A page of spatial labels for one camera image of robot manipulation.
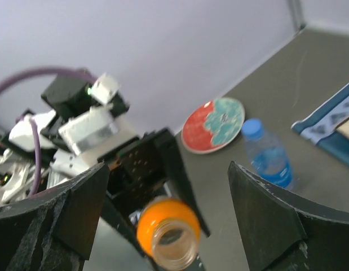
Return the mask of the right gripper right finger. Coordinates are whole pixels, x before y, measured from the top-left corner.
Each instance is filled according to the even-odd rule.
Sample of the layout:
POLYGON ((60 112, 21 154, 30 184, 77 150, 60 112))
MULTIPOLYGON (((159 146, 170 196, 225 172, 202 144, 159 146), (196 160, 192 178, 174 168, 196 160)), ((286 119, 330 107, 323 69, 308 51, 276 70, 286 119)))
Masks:
POLYGON ((228 181, 250 270, 349 270, 349 213, 276 186, 232 161, 228 181))

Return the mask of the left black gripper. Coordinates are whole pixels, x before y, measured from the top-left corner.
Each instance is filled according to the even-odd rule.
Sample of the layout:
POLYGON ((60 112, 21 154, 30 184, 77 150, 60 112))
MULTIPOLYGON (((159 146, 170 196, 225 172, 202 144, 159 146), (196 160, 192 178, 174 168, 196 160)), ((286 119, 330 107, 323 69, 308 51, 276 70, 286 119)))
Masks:
POLYGON ((192 208, 204 234, 211 235, 170 129, 163 128, 141 138, 134 136, 100 155, 98 162, 106 163, 109 168, 107 197, 101 218, 135 248, 152 270, 157 270, 157 264, 141 249, 134 225, 123 215, 144 208, 161 195, 160 190, 165 185, 169 186, 171 195, 180 197, 192 208))

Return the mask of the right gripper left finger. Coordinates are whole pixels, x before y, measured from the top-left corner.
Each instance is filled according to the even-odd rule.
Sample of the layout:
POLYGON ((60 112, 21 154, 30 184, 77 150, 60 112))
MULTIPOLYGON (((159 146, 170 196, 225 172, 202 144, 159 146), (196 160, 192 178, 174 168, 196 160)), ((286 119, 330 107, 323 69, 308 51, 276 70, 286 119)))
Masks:
POLYGON ((106 197, 97 164, 28 199, 0 207, 0 270, 82 270, 106 197))

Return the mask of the orange juice bottle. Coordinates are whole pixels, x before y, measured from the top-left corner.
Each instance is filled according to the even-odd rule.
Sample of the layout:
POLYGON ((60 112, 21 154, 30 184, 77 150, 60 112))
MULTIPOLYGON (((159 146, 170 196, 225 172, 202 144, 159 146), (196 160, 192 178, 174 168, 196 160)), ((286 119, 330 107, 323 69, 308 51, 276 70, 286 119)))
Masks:
POLYGON ((158 196, 141 212, 136 238, 142 250, 166 270, 184 270, 197 257, 201 227, 182 201, 158 196))

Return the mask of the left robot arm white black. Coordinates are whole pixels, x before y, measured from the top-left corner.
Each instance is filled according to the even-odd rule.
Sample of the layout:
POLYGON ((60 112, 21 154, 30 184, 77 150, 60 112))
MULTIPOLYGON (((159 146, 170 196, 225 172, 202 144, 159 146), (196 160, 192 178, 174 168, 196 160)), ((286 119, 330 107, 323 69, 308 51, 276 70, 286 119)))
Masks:
POLYGON ((59 73, 0 142, 0 270, 82 270, 100 220, 152 270, 204 270, 197 206, 172 132, 139 135, 111 76, 59 73))

